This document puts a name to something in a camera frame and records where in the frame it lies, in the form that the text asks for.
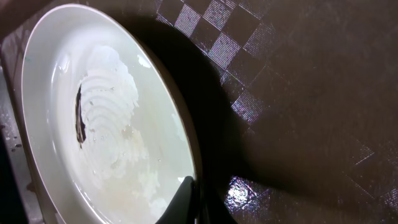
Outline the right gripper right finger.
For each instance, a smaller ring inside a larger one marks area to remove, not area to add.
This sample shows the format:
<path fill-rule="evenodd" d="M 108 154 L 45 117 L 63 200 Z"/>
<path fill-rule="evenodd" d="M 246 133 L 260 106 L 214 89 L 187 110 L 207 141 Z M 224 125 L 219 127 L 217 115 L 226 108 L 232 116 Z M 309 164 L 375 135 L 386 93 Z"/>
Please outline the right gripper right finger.
<path fill-rule="evenodd" d="M 205 187 L 200 207 L 201 224 L 237 224 L 229 214 L 217 192 L 211 187 Z"/>

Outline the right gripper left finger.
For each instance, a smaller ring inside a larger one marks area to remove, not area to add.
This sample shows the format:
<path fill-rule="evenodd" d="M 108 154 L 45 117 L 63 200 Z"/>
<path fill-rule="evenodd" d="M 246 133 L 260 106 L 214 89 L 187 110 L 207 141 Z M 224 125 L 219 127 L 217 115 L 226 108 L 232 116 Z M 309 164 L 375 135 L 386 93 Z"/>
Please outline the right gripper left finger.
<path fill-rule="evenodd" d="M 186 176 L 156 224 L 194 224 L 195 181 Z"/>

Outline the white plate stained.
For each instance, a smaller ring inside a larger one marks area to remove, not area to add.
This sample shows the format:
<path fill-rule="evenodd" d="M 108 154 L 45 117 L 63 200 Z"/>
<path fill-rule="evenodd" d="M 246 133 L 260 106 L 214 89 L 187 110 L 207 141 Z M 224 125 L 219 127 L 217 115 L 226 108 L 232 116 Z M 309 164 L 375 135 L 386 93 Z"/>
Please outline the white plate stained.
<path fill-rule="evenodd" d="M 64 4 L 39 19 L 21 92 L 37 170 L 65 223 L 155 223 L 195 175 L 175 89 L 101 11 Z"/>

